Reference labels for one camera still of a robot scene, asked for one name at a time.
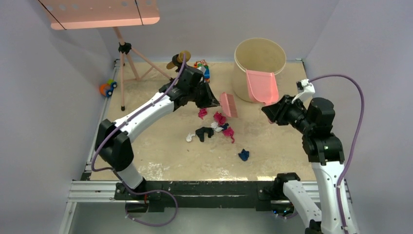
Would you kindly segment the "pink hand brush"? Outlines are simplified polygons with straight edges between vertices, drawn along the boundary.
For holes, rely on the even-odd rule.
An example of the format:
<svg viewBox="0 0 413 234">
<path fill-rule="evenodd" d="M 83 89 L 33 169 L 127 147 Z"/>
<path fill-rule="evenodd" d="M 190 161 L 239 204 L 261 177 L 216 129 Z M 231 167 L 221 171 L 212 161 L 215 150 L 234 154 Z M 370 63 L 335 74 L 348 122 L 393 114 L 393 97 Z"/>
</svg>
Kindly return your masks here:
<svg viewBox="0 0 413 234">
<path fill-rule="evenodd" d="M 238 117 L 234 96 L 223 92 L 220 94 L 220 105 L 227 117 Z"/>
</svg>

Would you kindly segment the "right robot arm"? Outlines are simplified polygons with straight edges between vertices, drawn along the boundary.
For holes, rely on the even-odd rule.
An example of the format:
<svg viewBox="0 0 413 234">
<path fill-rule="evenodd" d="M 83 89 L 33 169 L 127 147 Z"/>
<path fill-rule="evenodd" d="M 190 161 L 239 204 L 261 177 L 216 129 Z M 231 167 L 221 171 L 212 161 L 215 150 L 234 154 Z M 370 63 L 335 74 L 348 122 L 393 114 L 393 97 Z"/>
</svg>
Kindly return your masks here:
<svg viewBox="0 0 413 234">
<path fill-rule="evenodd" d="M 343 146 L 332 132 L 335 117 L 331 101 L 316 97 L 308 107 L 285 95 L 275 104 L 262 107 L 270 122 L 291 125 L 302 134 L 302 147 L 316 176 L 320 205 L 304 189 L 296 173 L 277 174 L 271 192 L 287 198 L 301 217 L 307 234 L 357 234 L 345 191 Z"/>
</svg>

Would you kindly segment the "pink dustpan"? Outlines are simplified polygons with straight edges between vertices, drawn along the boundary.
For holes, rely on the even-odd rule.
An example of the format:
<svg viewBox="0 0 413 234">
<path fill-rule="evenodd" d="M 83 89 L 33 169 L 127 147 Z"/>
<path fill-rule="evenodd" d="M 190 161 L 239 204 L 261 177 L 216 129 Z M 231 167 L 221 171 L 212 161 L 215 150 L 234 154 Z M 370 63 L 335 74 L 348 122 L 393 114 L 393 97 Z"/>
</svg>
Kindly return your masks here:
<svg viewBox="0 0 413 234">
<path fill-rule="evenodd" d="M 279 100 L 274 73 L 246 70 L 246 83 L 251 101 L 270 105 Z"/>
</svg>

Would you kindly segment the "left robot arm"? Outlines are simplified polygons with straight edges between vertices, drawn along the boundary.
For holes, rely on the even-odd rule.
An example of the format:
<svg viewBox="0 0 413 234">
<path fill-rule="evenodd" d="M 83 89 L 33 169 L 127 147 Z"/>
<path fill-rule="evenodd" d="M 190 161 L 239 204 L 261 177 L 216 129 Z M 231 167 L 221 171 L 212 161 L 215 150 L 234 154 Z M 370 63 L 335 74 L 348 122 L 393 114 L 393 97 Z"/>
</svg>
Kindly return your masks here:
<svg viewBox="0 0 413 234">
<path fill-rule="evenodd" d="M 103 120 L 96 136 L 94 158 L 100 156 L 109 169 L 126 185 L 132 199 L 145 194 L 145 179 L 133 164 L 132 143 L 148 127 L 162 117 L 194 102 L 198 108 L 220 105 L 213 95 L 204 73 L 190 66 L 182 66 L 176 78 L 159 88 L 145 104 L 115 121 Z"/>
</svg>

